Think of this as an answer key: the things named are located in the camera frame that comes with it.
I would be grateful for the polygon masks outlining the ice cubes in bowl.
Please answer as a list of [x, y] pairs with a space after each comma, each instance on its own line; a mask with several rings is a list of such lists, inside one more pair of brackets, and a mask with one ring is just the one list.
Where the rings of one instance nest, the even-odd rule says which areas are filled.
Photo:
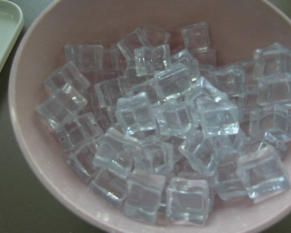
[[202, 226], [216, 197], [262, 200], [290, 189], [291, 50], [280, 43], [222, 67], [207, 22], [138, 28], [108, 48], [65, 45], [36, 108], [66, 163], [125, 215]]

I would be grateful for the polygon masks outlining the pink bowl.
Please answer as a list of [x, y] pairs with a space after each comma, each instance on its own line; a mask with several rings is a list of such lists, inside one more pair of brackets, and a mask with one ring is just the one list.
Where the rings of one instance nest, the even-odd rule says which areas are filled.
[[[280, 42], [291, 49], [291, 19], [267, 0], [57, 0], [33, 22], [14, 57], [9, 80], [12, 125], [21, 151], [39, 180], [63, 205], [110, 233], [257, 233], [291, 211], [291, 189], [254, 204], [250, 199], [223, 203], [203, 227], [159, 225], [123, 215], [88, 192], [63, 160], [64, 152], [39, 122], [35, 112], [47, 94], [46, 77], [63, 63], [65, 44], [117, 42], [135, 28], [171, 31], [181, 42], [181, 29], [207, 21], [218, 62], [252, 56], [254, 49]], [[291, 179], [291, 146], [285, 163]]]

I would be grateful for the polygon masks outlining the cream serving tray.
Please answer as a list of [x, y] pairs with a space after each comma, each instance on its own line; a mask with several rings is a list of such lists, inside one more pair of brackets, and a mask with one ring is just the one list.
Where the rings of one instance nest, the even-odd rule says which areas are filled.
[[24, 25], [23, 12], [11, 1], [0, 0], [0, 72]]

